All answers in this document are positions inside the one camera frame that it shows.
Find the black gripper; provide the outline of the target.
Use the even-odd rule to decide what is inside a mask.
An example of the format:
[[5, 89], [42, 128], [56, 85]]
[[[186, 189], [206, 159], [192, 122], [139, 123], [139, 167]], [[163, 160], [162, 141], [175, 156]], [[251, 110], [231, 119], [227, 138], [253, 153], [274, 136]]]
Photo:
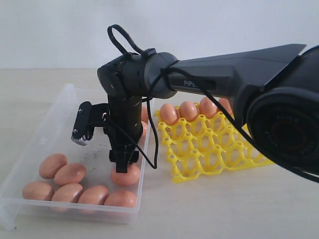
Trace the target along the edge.
[[103, 117], [105, 129], [110, 140], [109, 159], [116, 163], [117, 173], [127, 173], [129, 163], [137, 163], [139, 159], [138, 146], [142, 137], [142, 123], [136, 123], [133, 128], [118, 125], [110, 117]]

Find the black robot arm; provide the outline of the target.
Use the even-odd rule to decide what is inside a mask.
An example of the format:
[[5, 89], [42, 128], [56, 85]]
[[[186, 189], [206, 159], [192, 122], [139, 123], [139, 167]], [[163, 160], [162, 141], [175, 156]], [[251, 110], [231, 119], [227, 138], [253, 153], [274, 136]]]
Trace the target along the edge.
[[234, 126], [254, 146], [295, 173], [319, 173], [319, 49], [303, 44], [177, 60], [150, 50], [120, 56], [97, 71], [109, 101], [168, 99], [176, 92], [229, 101]]

